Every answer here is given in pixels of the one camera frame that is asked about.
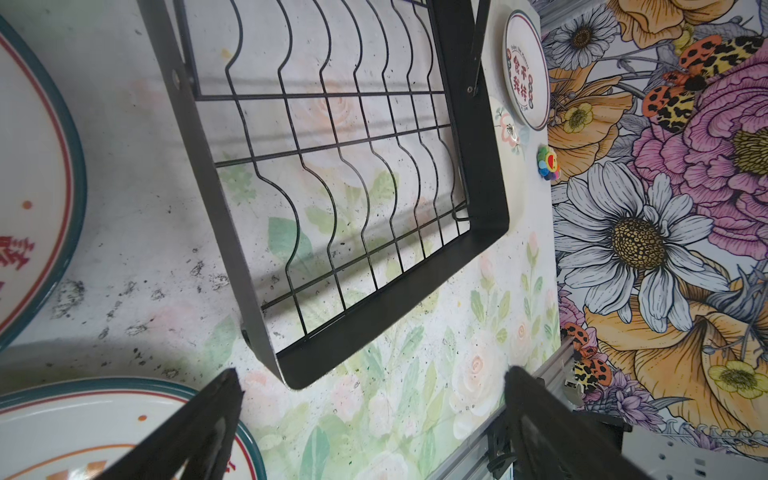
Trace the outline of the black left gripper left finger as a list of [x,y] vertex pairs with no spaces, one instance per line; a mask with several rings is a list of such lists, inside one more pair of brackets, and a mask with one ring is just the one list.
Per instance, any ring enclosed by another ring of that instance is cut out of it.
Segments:
[[233,368],[221,372],[102,479],[221,479],[239,424],[244,392]]

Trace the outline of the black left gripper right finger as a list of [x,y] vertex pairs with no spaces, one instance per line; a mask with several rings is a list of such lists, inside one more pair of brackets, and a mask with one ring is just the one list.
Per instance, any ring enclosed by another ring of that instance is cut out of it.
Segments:
[[516,479],[646,479],[625,458],[624,421],[572,411],[523,368],[505,374],[505,422]]

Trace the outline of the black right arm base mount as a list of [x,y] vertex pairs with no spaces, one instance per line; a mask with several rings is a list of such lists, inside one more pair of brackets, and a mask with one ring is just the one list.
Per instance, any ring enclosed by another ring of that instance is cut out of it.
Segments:
[[644,479],[622,455],[624,421],[592,412],[505,411],[489,431],[493,479]]

